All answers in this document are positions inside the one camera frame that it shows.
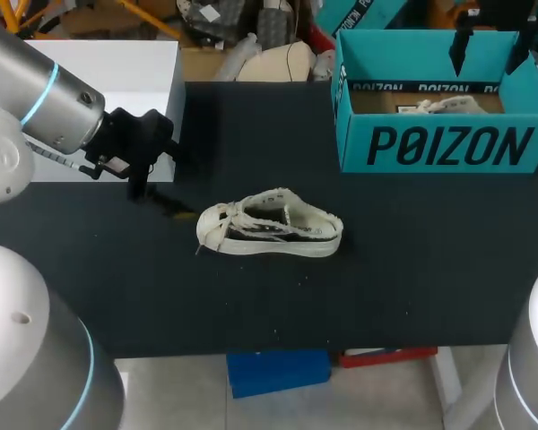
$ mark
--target white sneaker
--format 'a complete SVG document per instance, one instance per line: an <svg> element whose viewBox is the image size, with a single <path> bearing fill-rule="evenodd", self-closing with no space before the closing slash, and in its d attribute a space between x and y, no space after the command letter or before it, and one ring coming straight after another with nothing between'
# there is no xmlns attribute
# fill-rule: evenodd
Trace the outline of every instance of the white sneaker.
<svg viewBox="0 0 538 430"><path fill-rule="evenodd" d="M405 114L486 114L473 96L454 96L432 103L423 100L416 108L405 110Z"/></svg>
<svg viewBox="0 0 538 430"><path fill-rule="evenodd" d="M284 188L217 204L197 222L200 246L234 255L327 257L339 248L342 233L340 219Z"/></svg>

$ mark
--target cardboard box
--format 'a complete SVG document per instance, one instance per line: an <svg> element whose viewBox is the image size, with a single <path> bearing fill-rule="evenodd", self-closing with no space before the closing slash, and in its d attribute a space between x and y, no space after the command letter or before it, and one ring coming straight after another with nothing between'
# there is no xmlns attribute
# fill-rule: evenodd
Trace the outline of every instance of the cardboard box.
<svg viewBox="0 0 538 430"><path fill-rule="evenodd" d="M145 40L48 40L30 41L42 54L101 92L106 111L123 108L142 116L157 109L174 124L173 140L179 142L186 104L186 87L178 43ZM81 151L66 156L89 166ZM35 154L33 182L92 182L88 176ZM150 182L172 182L171 157L162 154ZM121 181L103 172L99 182Z"/></svg>
<svg viewBox="0 0 538 430"><path fill-rule="evenodd" d="M508 75L516 34L476 31L457 77L448 56L454 36L446 30L340 32L332 100L343 172L534 172L538 68L532 56ZM457 93L475 94L490 113L395 112L399 104Z"/></svg>
<svg viewBox="0 0 538 430"><path fill-rule="evenodd" d="M188 47L181 50L186 82L208 82L221 69L227 51L214 48Z"/></svg>
<svg viewBox="0 0 538 430"><path fill-rule="evenodd" d="M325 2L317 25L333 38L339 30L384 29L403 8L406 0L334 0Z"/></svg>

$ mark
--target teal shoebox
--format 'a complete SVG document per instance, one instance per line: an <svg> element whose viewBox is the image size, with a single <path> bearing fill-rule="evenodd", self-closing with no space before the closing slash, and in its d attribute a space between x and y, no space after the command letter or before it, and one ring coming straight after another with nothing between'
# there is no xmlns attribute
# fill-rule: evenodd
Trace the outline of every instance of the teal shoebox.
<svg viewBox="0 0 538 430"><path fill-rule="evenodd" d="M406 0L326 0L316 21L334 38L343 29L384 29L405 3Z"/></svg>
<svg viewBox="0 0 538 430"><path fill-rule="evenodd" d="M448 55L454 36L453 30L339 33L331 95L343 172L534 172L538 68L532 56L508 75L517 35L475 31L456 76ZM406 115L392 110L361 115L351 100L363 91L416 95L417 101L448 92L454 94L447 97L484 93L496 97L504 113Z"/></svg>

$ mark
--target white box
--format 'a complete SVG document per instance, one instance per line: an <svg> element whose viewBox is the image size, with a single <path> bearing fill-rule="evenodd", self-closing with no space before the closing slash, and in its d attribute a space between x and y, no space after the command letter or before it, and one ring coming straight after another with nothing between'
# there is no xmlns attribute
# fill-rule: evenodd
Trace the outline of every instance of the white box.
<svg viewBox="0 0 538 430"><path fill-rule="evenodd" d="M186 87L179 45L175 41L146 40L33 40L28 42L67 71L101 92L106 112L123 108L134 116L157 109L174 124L173 140L179 142L186 104ZM40 142L33 141L56 152ZM90 182L88 176L34 154L32 182ZM91 166L79 150L65 156ZM175 167L162 154L150 174L151 182L172 182ZM101 182L121 181L103 172Z"/></svg>

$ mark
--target black table surface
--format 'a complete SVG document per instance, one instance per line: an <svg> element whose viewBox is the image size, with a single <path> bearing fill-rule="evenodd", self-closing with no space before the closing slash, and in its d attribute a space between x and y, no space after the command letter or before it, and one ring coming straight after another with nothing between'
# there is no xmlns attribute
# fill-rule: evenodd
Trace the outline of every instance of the black table surface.
<svg viewBox="0 0 538 430"><path fill-rule="evenodd" d="M163 191L202 211L274 187L341 217L337 254L202 250L195 219L122 184L32 184L0 210L24 255L113 357L508 342L538 275L538 173L346 175L325 84L188 84Z"/></svg>

